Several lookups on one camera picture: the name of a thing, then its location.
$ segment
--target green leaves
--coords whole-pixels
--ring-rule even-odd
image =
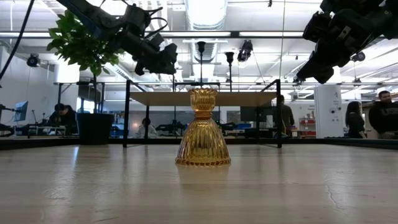
[[[84,71],[87,68],[88,68],[88,65],[86,65],[86,64],[80,65],[79,71]]]
[[[93,73],[93,75],[98,76],[102,72],[102,67],[98,65],[92,65],[90,66],[90,71]]]
[[[118,54],[123,54],[124,50],[114,50],[107,41],[94,38],[69,10],[65,11],[65,15],[58,15],[58,18],[57,27],[49,29],[53,40],[47,45],[47,50],[56,49],[55,54],[59,59],[69,60],[69,65],[77,63],[80,71],[89,68],[95,76],[102,72],[110,74],[104,65],[118,64]]]
[[[60,36],[58,36],[57,32],[60,32],[60,29],[58,29],[58,28],[49,29],[50,37],[53,38],[53,39],[59,39]]]
[[[110,75],[110,72],[108,71],[108,69],[102,68],[102,70],[103,70],[105,73],[107,73],[108,75]]]

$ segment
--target window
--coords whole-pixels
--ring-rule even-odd
[[[81,108],[80,108],[80,106],[81,106],[81,98],[78,97],[78,98],[77,98],[77,101],[76,101],[76,108],[78,108],[78,109],[77,109],[77,112],[78,112],[78,113],[81,113]],[[87,112],[94,113],[94,102],[85,100],[84,110],[83,110],[83,111],[86,111],[86,113],[87,113]]]

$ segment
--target woman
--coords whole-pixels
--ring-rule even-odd
[[[146,121],[147,121],[146,118],[142,120],[142,125],[139,126],[138,132],[136,133],[136,138],[145,137]],[[148,138],[157,138],[157,131],[155,130],[155,127],[150,125],[150,119],[148,119]]]
[[[346,112],[346,125],[349,128],[349,138],[366,139],[365,136],[365,122],[361,116],[361,103],[354,101],[348,104]]]

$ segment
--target amber glass candle holder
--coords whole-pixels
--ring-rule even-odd
[[[217,90],[196,88],[189,91],[195,119],[182,139],[175,162],[188,166],[218,166],[230,164],[223,134],[211,118]]]

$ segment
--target potted plant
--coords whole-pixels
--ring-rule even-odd
[[[93,73],[95,88],[95,108],[93,114],[78,113],[76,116],[81,144],[107,144],[113,116],[99,114],[96,110],[96,77],[104,71],[106,63],[112,65],[119,63],[118,54],[124,53],[121,49],[113,49],[107,41],[96,39],[86,27],[69,10],[65,15],[58,15],[58,27],[49,29],[53,40],[48,44],[47,50],[56,49],[55,55],[59,59],[68,61],[68,65],[77,63],[80,71],[90,69]]]

